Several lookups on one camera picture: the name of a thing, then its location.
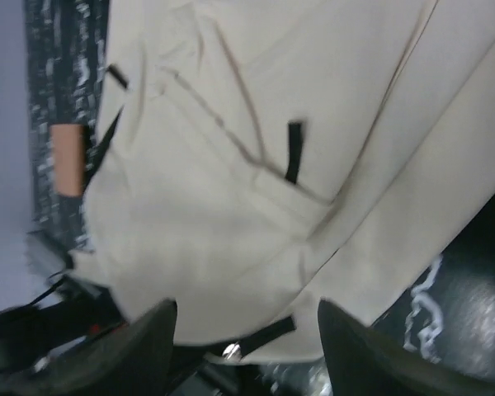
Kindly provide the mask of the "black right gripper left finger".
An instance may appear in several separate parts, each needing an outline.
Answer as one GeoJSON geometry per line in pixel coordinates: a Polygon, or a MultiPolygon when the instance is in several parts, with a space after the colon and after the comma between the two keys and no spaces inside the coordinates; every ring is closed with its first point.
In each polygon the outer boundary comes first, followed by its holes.
{"type": "Polygon", "coordinates": [[[0,375],[0,395],[164,395],[176,321],[176,303],[163,301],[38,373],[0,375]]]}

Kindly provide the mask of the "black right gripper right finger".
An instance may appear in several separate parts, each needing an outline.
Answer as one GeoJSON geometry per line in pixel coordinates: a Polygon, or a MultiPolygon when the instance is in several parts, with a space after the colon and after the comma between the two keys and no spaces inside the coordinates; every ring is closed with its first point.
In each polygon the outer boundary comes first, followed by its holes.
{"type": "Polygon", "coordinates": [[[426,361],[329,300],[318,327],[335,395],[495,395],[495,383],[426,361]]]}

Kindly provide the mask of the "cream canvas backpack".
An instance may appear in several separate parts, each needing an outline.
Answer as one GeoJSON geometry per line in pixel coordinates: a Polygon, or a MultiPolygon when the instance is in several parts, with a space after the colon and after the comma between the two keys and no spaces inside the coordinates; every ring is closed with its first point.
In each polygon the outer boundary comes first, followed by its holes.
{"type": "Polygon", "coordinates": [[[177,344],[369,325],[495,193],[495,1],[114,1],[72,273],[177,344]]]}

